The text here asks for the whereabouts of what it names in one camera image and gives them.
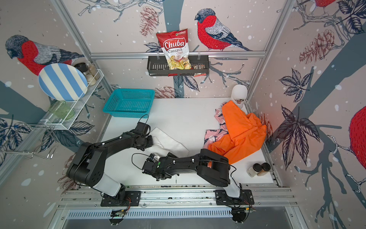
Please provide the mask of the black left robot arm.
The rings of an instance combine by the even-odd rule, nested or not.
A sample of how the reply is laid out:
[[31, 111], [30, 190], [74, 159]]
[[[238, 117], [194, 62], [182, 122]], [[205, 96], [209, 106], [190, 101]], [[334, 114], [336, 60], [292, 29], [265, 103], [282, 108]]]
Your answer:
[[125, 187], [105, 173], [106, 160], [125, 149], [144, 151], [153, 146], [151, 127], [138, 122], [135, 129], [99, 143], [83, 143], [67, 170], [67, 177], [117, 200], [125, 199]]

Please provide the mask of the white shorts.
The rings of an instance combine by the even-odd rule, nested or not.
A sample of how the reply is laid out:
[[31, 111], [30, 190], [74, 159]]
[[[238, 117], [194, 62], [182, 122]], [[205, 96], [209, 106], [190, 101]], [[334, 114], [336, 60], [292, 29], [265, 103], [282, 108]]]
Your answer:
[[159, 128], [156, 127], [150, 135], [153, 138], [153, 146], [146, 149], [148, 153], [158, 156], [167, 156], [168, 153], [172, 153], [177, 157], [188, 156], [189, 150], [187, 148]]

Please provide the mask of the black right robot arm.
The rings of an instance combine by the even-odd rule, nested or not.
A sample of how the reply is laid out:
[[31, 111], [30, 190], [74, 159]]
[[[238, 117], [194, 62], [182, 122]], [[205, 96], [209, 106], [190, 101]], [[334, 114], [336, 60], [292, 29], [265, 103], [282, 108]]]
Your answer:
[[142, 172], [157, 181], [169, 179], [173, 175], [195, 173], [211, 185], [224, 188], [228, 197], [239, 198], [241, 190], [232, 178], [231, 168], [226, 157], [201, 149], [199, 154], [188, 157], [178, 157], [172, 153], [162, 157], [151, 154]]

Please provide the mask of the orange cloth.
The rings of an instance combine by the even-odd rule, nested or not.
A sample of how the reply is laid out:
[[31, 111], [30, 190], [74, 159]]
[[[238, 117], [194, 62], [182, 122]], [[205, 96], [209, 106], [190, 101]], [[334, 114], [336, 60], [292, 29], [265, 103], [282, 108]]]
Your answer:
[[254, 113], [245, 114], [231, 100], [223, 106], [222, 113], [228, 134], [211, 143], [208, 150], [226, 157], [230, 164], [234, 164], [261, 149], [267, 126]]

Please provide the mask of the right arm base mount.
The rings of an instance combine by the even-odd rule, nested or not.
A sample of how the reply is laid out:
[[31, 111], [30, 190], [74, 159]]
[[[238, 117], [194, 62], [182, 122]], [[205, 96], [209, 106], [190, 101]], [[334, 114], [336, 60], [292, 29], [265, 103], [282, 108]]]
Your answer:
[[233, 198], [227, 195], [223, 189], [215, 190], [215, 199], [217, 205], [225, 206], [242, 206], [242, 205], [254, 205], [254, 198], [252, 191], [249, 189], [240, 190], [238, 198]]

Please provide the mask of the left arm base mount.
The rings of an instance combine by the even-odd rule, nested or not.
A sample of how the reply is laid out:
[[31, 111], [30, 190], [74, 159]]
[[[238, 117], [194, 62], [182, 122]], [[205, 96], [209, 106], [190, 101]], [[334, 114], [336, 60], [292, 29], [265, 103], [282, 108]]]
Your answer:
[[120, 191], [115, 197], [103, 195], [101, 207], [137, 207], [141, 198], [140, 191]]

